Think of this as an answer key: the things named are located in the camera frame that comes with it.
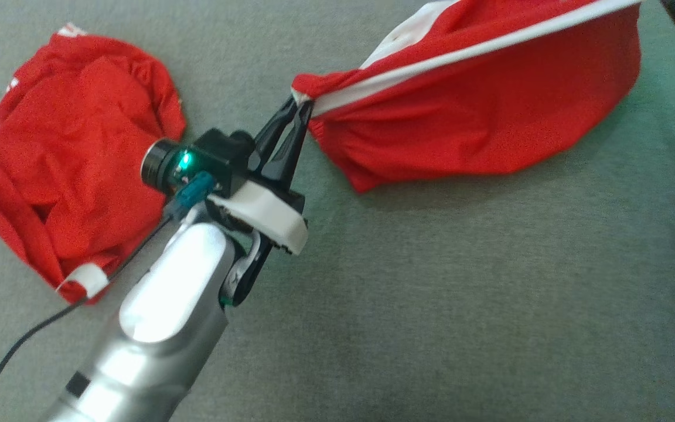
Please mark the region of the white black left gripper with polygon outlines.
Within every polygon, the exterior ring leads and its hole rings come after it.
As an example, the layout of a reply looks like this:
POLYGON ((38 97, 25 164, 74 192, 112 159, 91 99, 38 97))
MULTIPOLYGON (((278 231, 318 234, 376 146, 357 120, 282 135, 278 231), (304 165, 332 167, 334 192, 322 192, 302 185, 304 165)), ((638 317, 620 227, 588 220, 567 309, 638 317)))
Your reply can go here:
MULTIPOLYGON (((298 105, 293 98, 286 100, 255 136, 253 171, 273 183, 292 182, 313 108, 313 103, 298 105), (290 123, 291 130, 276 151, 290 123)), ((224 214, 251 228, 253 245, 232 266, 220 292, 221 304, 237 307, 251 292, 273 248, 295 256, 302 252, 308 240, 307 222, 300 211, 253 181, 244 183, 228 199, 211 194, 209 200, 224 214)))

